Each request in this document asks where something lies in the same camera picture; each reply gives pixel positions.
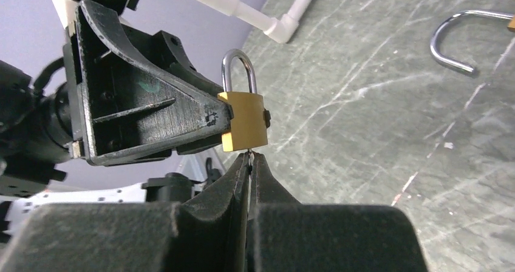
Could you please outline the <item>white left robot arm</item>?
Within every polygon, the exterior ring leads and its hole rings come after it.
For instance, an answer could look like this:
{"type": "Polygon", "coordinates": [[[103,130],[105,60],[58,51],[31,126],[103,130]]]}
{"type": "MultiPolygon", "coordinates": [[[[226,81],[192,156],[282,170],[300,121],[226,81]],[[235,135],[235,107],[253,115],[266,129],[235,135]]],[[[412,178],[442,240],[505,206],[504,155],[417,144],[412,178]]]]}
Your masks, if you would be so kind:
{"type": "Polygon", "coordinates": [[[222,85],[203,77],[178,37],[149,35],[121,23],[118,13],[82,0],[65,26],[62,57],[35,80],[1,63],[1,234],[11,236],[35,208],[53,203],[142,202],[162,179],[96,191],[48,192],[66,173],[56,165],[83,159],[94,166],[164,160],[223,145],[231,151],[236,105],[231,64],[244,65],[249,90],[256,77],[249,57],[229,50],[222,85]]]}

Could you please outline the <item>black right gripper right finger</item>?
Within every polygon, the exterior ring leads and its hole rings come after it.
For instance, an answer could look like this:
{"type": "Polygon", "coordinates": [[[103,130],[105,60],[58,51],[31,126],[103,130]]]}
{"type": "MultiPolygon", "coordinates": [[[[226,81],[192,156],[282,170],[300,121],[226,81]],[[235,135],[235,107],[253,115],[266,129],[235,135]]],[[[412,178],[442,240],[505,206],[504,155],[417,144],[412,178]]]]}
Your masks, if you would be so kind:
{"type": "Polygon", "coordinates": [[[298,202],[254,153],[250,271],[426,271],[406,214],[387,205],[298,202]]]}

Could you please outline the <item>small brass padlock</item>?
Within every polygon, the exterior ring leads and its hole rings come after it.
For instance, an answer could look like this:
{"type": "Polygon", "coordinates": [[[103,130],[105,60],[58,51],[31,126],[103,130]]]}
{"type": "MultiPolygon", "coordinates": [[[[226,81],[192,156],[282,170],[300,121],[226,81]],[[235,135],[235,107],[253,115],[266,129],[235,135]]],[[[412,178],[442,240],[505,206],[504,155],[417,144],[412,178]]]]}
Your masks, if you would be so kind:
{"type": "Polygon", "coordinates": [[[222,134],[224,152],[243,151],[268,144],[264,98],[258,94],[256,75],[249,57],[239,49],[229,50],[222,59],[223,92],[218,99],[229,104],[233,117],[230,130],[222,134]],[[239,59],[247,71],[249,90],[235,92],[232,87],[232,61],[239,59]]]}

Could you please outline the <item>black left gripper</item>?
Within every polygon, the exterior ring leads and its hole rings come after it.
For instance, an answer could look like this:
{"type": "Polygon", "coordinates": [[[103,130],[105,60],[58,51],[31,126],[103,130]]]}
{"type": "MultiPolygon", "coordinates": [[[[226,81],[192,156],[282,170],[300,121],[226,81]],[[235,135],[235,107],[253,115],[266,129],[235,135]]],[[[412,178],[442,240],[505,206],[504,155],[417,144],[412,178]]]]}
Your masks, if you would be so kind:
{"type": "Polygon", "coordinates": [[[55,165],[82,142],[95,166],[159,160],[174,147],[223,131],[206,115],[224,103],[148,60],[117,13],[82,0],[64,55],[30,78],[1,64],[1,195],[26,198],[65,173],[55,165]]]}

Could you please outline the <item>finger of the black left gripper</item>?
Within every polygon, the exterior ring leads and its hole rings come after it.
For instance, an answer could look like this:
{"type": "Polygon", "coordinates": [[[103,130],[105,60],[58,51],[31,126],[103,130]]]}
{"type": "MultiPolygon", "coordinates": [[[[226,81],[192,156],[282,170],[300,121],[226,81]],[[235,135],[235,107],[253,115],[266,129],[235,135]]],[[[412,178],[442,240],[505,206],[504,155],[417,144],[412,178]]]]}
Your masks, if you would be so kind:
{"type": "MultiPolygon", "coordinates": [[[[162,30],[154,35],[150,35],[127,25],[124,26],[123,29],[129,40],[135,44],[136,48],[138,48],[148,60],[159,68],[169,72],[175,79],[182,80],[187,85],[195,87],[217,99],[217,95],[223,92],[223,85],[218,85],[206,79],[191,64],[182,42],[177,36],[162,30]]],[[[215,121],[221,121],[226,128],[216,134],[203,138],[198,137],[195,140],[174,147],[174,150],[177,151],[178,154],[195,154],[222,145],[222,134],[230,130],[230,120],[233,117],[231,106],[225,102],[223,103],[223,111],[221,111],[219,115],[212,113],[206,115],[206,124],[211,126],[215,121]]],[[[266,109],[265,111],[268,115],[266,118],[268,128],[270,126],[270,113],[266,109]]]]}

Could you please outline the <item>large brass padlock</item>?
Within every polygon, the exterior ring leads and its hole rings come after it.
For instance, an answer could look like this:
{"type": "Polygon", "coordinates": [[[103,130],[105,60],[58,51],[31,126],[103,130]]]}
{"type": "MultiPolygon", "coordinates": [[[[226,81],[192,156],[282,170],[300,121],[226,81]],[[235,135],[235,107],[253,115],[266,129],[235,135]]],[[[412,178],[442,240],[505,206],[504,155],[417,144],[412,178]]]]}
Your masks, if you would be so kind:
{"type": "Polygon", "coordinates": [[[439,65],[469,77],[479,76],[473,54],[493,53],[480,49],[495,29],[514,33],[514,13],[466,9],[453,13],[436,27],[429,40],[429,53],[439,65]]]}

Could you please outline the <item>white pvc pipe frame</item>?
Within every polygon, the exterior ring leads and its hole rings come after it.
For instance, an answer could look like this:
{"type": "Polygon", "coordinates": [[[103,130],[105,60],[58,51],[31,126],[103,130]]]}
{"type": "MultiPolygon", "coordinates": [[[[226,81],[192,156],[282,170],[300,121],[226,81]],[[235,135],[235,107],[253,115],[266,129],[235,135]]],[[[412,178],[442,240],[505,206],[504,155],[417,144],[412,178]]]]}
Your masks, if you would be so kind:
{"type": "Polygon", "coordinates": [[[227,16],[235,16],[261,30],[273,41],[287,43],[299,27],[300,20],[313,0],[294,0],[287,13],[279,19],[252,8],[240,0],[196,0],[227,16]]]}

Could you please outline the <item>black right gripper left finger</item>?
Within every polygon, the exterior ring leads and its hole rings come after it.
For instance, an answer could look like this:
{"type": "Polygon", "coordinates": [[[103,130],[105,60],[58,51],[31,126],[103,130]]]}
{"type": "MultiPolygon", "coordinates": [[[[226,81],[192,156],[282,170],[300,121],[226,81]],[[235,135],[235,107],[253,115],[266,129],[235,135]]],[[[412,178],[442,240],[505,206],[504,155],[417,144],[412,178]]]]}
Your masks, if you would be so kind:
{"type": "Polygon", "coordinates": [[[250,154],[185,203],[47,204],[1,257],[2,271],[244,271],[250,154]]]}

